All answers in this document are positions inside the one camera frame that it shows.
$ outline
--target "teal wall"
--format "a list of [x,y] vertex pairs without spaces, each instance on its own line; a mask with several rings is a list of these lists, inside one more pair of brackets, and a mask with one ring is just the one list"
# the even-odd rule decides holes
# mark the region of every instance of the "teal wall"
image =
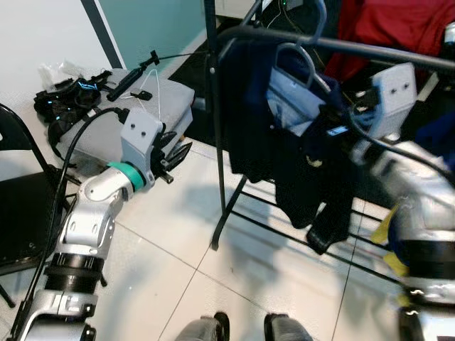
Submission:
[[[179,54],[204,29],[201,0],[100,0],[127,68],[135,68],[156,50]],[[162,70],[172,60],[159,65]]]

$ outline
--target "clothes hanger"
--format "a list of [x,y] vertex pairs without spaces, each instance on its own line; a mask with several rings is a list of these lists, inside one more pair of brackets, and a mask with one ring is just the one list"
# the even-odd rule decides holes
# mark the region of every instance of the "clothes hanger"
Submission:
[[[326,20],[327,20],[327,9],[326,9],[326,5],[323,2],[323,0],[316,0],[316,5],[319,10],[319,22],[318,22],[318,27],[316,28],[316,32],[309,39],[310,43],[315,43],[321,37],[322,30],[324,29],[324,26],[326,25]],[[280,68],[278,66],[279,54],[283,50],[294,50],[298,54],[300,54],[302,56],[302,58],[306,61],[306,64],[309,68],[309,76],[308,76],[308,80],[306,81],[306,83],[303,83],[300,80],[297,80],[293,75],[290,75],[287,71],[283,70],[282,68]],[[326,94],[330,93],[330,91],[331,91],[331,88],[327,85],[327,83],[324,82],[323,79],[316,73],[316,68],[314,67],[313,60],[311,59],[310,55],[308,54],[308,52],[306,52],[306,50],[303,48],[302,44],[299,41],[297,41],[295,44],[282,43],[282,44],[278,45],[274,67],[277,70],[279,70],[280,72],[283,72],[284,74],[288,75],[290,78],[294,79],[295,82],[299,83],[302,87],[305,87],[306,89],[309,89],[311,84],[313,84],[313,81],[315,81]]]

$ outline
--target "teal joint ring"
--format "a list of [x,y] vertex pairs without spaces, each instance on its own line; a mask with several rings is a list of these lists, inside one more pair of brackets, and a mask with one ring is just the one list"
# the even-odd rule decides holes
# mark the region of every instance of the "teal joint ring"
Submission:
[[145,186],[144,180],[137,169],[128,163],[123,162],[109,162],[108,167],[113,167],[121,171],[133,184],[134,192],[140,190]]

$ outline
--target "black metal rack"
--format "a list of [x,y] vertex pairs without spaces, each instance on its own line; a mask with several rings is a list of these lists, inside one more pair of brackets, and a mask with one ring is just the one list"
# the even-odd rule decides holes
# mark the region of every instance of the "black metal rack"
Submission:
[[[311,36],[299,35],[295,33],[277,31],[268,28],[260,27],[260,20],[262,16],[262,0],[256,0],[252,8],[248,11],[246,17],[242,20],[239,26],[234,28],[229,28],[226,31],[222,32],[218,37],[216,31],[216,17],[215,17],[215,0],[204,0],[205,5],[205,23],[207,28],[207,40],[208,40],[208,56],[206,60],[206,73],[207,73],[207,98],[206,98],[206,109],[209,113],[213,114],[214,123],[215,123],[215,143],[217,149],[217,160],[218,160],[218,175],[219,175],[219,184],[220,184],[220,199],[221,199],[221,210],[222,215],[217,224],[215,232],[213,234],[212,242],[210,244],[213,250],[218,250],[218,241],[225,226],[226,221],[230,214],[234,214],[248,222],[251,222],[262,229],[278,234],[282,237],[286,237],[294,242],[308,246],[303,240],[289,236],[273,227],[270,227],[266,224],[258,222],[257,220],[252,219],[246,215],[243,215],[234,210],[235,203],[240,195],[246,195],[250,198],[259,200],[268,205],[277,206],[275,203],[264,200],[260,197],[247,193],[243,190],[245,183],[247,182],[247,177],[243,176],[237,187],[235,188],[232,197],[229,200],[229,203],[226,205],[225,200],[225,179],[224,179],[224,168],[223,168],[223,128],[221,124],[220,117],[220,80],[218,75],[218,63],[223,60],[226,56],[226,53],[229,51],[235,39],[260,39],[266,41],[273,41],[276,43],[282,42],[294,42],[300,43],[306,46],[320,47],[331,51],[348,53],[351,55],[357,55],[360,57],[365,57],[368,59],[384,60],[393,63],[405,63],[411,62],[416,66],[421,68],[426,68],[428,70],[435,70],[438,72],[451,74],[455,73],[455,63],[442,60],[439,58],[428,57],[426,55],[420,55],[416,53],[409,53],[401,50],[395,50],[392,48],[383,48],[373,45],[365,45],[359,43],[352,43],[343,40],[331,39],[331,38],[319,38],[314,39]],[[252,26],[247,26],[255,16],[255,21]],[[223,46],[223,49],[218,53],[218,44]],[[369,219],[380,222],[381,220],[371,217],[364,214],[363,212],[357,212],[353,210],[354,213],[357,213],[361,216],[367,217]],[[375,244],[369,239],[358,236],[357,234],[350,234],[352,237],[356,238],[365,243],[372,244],[378,248],[388,250],[387,247],[381,244]],[[331,252],[325,253],[328,256],[333,257],[343,263],[347,263],[351,266],[354,266],[358,269],[361,269],[369,274],[377,276],[379,278],[385,279],[389,282],[400,284],[400,282],[389,276],[380,274],[374,270],[371,270],[361,264],[357,264],[349,259],[345,259],[341,256],[333,254]]]

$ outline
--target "black cable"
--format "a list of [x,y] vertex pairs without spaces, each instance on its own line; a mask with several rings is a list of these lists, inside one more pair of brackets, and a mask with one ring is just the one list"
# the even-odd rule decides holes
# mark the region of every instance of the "black cable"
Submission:
[[420,156],[414,155],[413,153],[409,153],[407,151],[403,151],[402,149],[399,149],[399,148],[395,148],[394,146],[385,144],[384,142],[381,142],[381,141],[367,135],[355,121],[354,111],[357,109],[357,105],[358,105],[358,103],[354,103],[349,109],[349,122],[350,122],[350,125],[354,128],[354,130],[359,135],[361,135],[365,140],[371,142],[372,144],[378,146],[381,149],[385,149],[386,151],[396,153],[398,155],[404,156],[405,158],[410,158],[413,161],[416,161],[418,163],[421,163],[422,165],[430,167],[433,171],[436,171],[439,174],[441,174],[447,181],[449,181],[450,185],[453,188],[455,188],[455,177],[450,171],[442,169],[439,166],[433,164],[432,162],[421,158]]
[[177,58],[177,57],[186,57],[187,55],[204,55],[207,54],[208,51],[196,51],[193,53],[182,53],[180,55],[167,55],[166,57],[159,57],[159,60],[165,60],[165,59],[171,59],[171,58]]
[[79,141],[79,139],[82,136],[82,134],[84,133],[84,131],[87,129],[87,127],[94,120],[96,120],[98,117],[100,117],[103,114],[106,114],[108,112],[117,112],[117,111],[121,111],[121,109],[119,109],[119,108],[106,108],[106,109],[103,109],[102,111],[96,113],[94,116],[90,117],[81,126],[81,128],[76,133],[76,135],[74,136],[73,140],[71,141],[70,147],[68,148],[65,160],[63,162],[63,167],[62,167],[62,171],[61,171],[61,174],[60,174],[60,179],[58,181],[57,189],[56,189],[55,194],[54,194],[52,210],[51,210],[51,214],[50,214],[50,224],[49,224],[49,228],[48,228],[47,235],[46,235],[46,240],[47,240],[46,246],[45,246],[45,249],[43,251],[43,255],[41,257],[40,263],[39,263],[38,267],[35,270],[35,273],[33,275],[33,279],[32,279],[32,281],[30,283],[30,286],[28,287],[26,297],[25,297],[25,299],[23,301],[23,304],[21,305],[21,311],[19,311],[18,314],[22,314],[23,313],[23,309],[25,307],[27,307],[28,303],[31,302],[31,300],[33,299],[33,296],[34,296],[34,293],[35,293],[35,289],[36,289],[36,285],[38,284],[38,280],[39,280],[39,277],[41,275],[41,272],[43,272],[44,264],[46,262],[46,257],[47,257],[48,252],[50,251],[50,247],[52,245],[52,239],[53,239],[52,238],[52,230],[53,230],[55,217],[56,217],[57,211],[58,211],[58,201],[59,201],[59,198],[60,198],[60,194],[63,191],[63,183],[65,182],[66,173],[67,173],[68,167],[70,165],[70,159],[71,159],[73,151],[74,151],[74,149],[76,147],[76,144]]

